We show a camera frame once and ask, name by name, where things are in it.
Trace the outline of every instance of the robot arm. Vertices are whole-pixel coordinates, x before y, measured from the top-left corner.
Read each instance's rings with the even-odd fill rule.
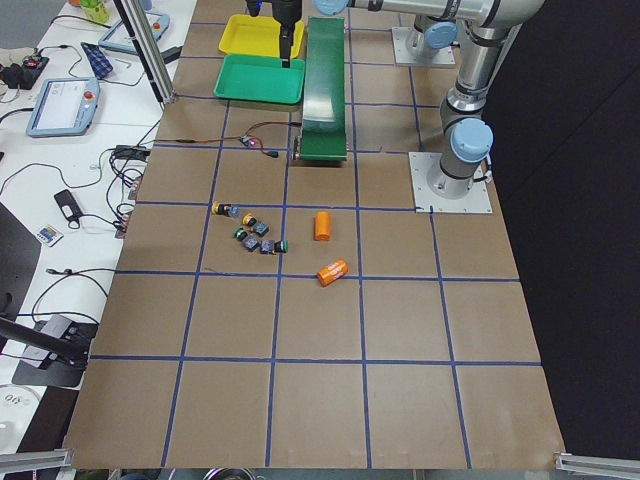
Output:
[[[347,6],[427,16],[437,22],[464,25],[462,64],[456,83],[442,101],[440,116],[445,150],[427,181],[438,195],[461,198],[471,188],[477,165],[493,142],[491,129],[480,120],[491,81],[519,25],[542,7],[544,0],[348,0]]]
[[[246,0],[249,15],[252,17],[260,13],[263,0]],[[271,3],[273,18],[280,23],[280,58],[282,67],[291,66],[291,46],[296,22],[302,18],[302,0],[264,0]]]

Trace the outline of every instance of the orange cylinder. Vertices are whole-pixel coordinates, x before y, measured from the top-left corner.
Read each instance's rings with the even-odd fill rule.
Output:
[[[335,282],[337,279],[339,279],[343,275],[346,275],[347,272],[349,272],[349,266],[347,265],[347,262],[339,258],[338,260],[336,260],[333,263],[330,263],[326,267],[321,268],[320,271],[316,274],[316,276],[318,277],[318,280],[320,280],[320,283],[322,284],[322,286],[326,287],[327,285],[330,285],[333,282]]]
[[[331,215],[329,212],[316,213],[313,239],[328,242],[331,239]]]

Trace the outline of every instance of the brown paper surface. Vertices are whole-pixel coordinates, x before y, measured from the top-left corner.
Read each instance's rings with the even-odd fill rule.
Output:
[[[221,24],[243,6],[198,2],[175,80],[193,98],[159,138],[300,118],[213,98]],[[281,125],[254,132],[278,159],[237,140],[154,148],[65,441],[75,467],[553,467],[562,438],[493,187],[492,215],[417,214],[408,157],[389,153],[441,150],[456,72],[393,66],[407,16],[343,16],[347,162],[287,164],[297,130]],[[244,250],[212,199],[289,252]],[[338,258],[349,273],[323,288]]]

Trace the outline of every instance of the small electronic component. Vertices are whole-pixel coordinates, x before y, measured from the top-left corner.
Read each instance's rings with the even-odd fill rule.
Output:
[[[264,237],[269,232],[269,225],[262,222],[256,222],[251,227],[251,231],[259,237]]]
[[[331,215],[329,212],[316,213],[313,239],[328,242],[331,239]]]
[[[51,225],[45,225],[36,233],[36,238],[47,247],[53,247],[62,237],[64,235]]]
[[[263,240],[260,244],[260,253],[275,255],[276,253],[287,253],[289,251],[289,242],[286,240],[280,240],[274,242],[273,240]]]
[[[34,53],[22,59],[22,65],[12,63],[8,67],[0,65],[0,80],[12,89],[31,90],[38,77],[49,63],[48,57]]]
[[[224,215],[225,217],[237,218],[240,216],[240,208],[228,203],[213,202],[211,213],[214,215]]]
[[[269,225],[258,220],[252,213],[247,213],[242,218],[242,224],[251,228],[251,231],[260,237],[264,237],[269,232]]]
[[[253,213],[247,213],[244,217],[242,217],[242,224],[247,227],[253,226],[258,220],[253,216]]]
[[[129,189],[129,195],[128,195],[128,199],[129,200],[135,200],[136,198],[138,198],[138,192],[140,191],[140,184],[142,183],[142,175],[140,175],[138,178],[136,178],[133,181],[133,184],[131,185],[131,188]]]
[[[242,242],[242,246],[250,252],[253,252],[260,246],[260,240],[247,233],[242,227],[233,232],[233,236],[236,240]]]
[[[321,268],[316,274],[316,276],[318,277],[320,284],[323,287],[326,287],[327,285],[330,285],[333,282],[335,282],[340,277],[346,275],[348,272],[349,272],[349,266],[347,265],[347,262],[339,258],[338,260],[336,260],[333,263],[330,263],[326,267]]]

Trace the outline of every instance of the table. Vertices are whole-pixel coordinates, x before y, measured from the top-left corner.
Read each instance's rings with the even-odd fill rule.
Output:
[[[551,468],[562,438],[495,191],[491,215],[413,208],[406,152],[441,148],[455,71],[395,67],[389,29],[412,19],[351,10],[340,168],[287,161],[282,125],[256,131],[278,159],[172,142],[299,118],[213,96],[242,8],[195,8],[65,442],[74,465]],[[244,251],[214,200],[290,252]],[[330,242],[312,239],[319,210]],[[336,258],[349,274],[322,288]]]
[[[107,5],[113,22],[118,18],[115,6],[112,2]],[[195,1],[183,0],[178,5],[169,0],[156,0],[154,5],[157,10],[171,16],[171,26],[159,41],[160,49],[165,50],[174,45],[182,45]],[[70,5],[65,5],[60,14],[82,16],[80,9]],[[39,47],[68,44],[82,52],[81,41],[97,43],[104,31],[103,28],[94,27],[80,20],[59,19],[49,28]],[[34,88],[30,91],[22,91],[15,101],[0,105],[0,115],[17,108],[32,107],[43,81],[47,78],[68,77],[69,68],[78,58],[70,48],[47,49],[44,54],[50,57],[50,62]],[[112,58],[117,72],[113,80],[133,83],[142,74],[141,64],[136,57],[125,54],[107,53],[107,55]],[[130,65],[113,60],[116,57]],[[168,70],[171,76],[175,74],[176,67],[177,62],[169,64]],[[91,75],[86,58],[74,68],[73,73],[78,76]],[[67,182],[72,185],[92,182],[99,175],[97,166],[101,152],[116,144],[136,144],[160,118],[162,110],[153,96],[146,77],[135,87],[102,84],[101,89],[99,108],[93,124],[84,136],[33,139],[25,134],[28,114],[15,115],[3,121],[0,125],[0,150],[5,152],[5,157],[0,162],[0,182],[33,162],[58,166],[64,172]],[[11,92],[7,93],[3,101],[10,100],[11,95]],[[154,135],[155,130],[150,132],[147,139],[153,139]],[[103,157],[102,162],[106,162],[106,156]],[[144,164],[139,164],[139,167],[144,169]],[[112,214],[106,205],[104,195],[112,179],[113,175],[109,166],[106,165],[103,178],[99,183],[74,190],[74,195],[85,212],[110,218]],[[42,247],[34,278],[23,303],[23,313],[28,313],[40,293],[59,278],[45,273],[47,268],[113,269],[120,255],[122,240],[114,237],[114,229],[109,225],[95,219],[83,219],[80,230],[67,228],[65,220],[53,201],[53,195],[64,188],[58,173],[53,169],[31,167],[9,182],[0,197],[2,203],[31,232],[35,233],[46,224],[51,224],[64,234],[64,238],[54,247]],[[120,191],[116,186],[111,198],[116,200],[119,197]],[[103,287],[109,289],[113,276],[111,272],[99,271],[92,275]],[[104,303],[104,295],[95,285],[81,278],[70,279],[62,282],[45,297],[40,311],[72,310],[86,313],[99,320]],[[82,317],[68,316],[74,321],[87,321]],[[19,317],[18,323],[33,325],[29,317]],[[23,348],[23,345],[9,341],[3,351],[19,356]],[[0,384],[11,382],[16,365],[17,360],[0,356]],[[37,395],[42,395],[45,389],[33,387],[33,391]],[[24,409],[22,413],[12,410],[12,415],[17,415],[16,418],[12,417],[12,420],[16,421],[20,428],[6,442],[3,438],[2,453],[16,451],[33,412],[32,408]]]

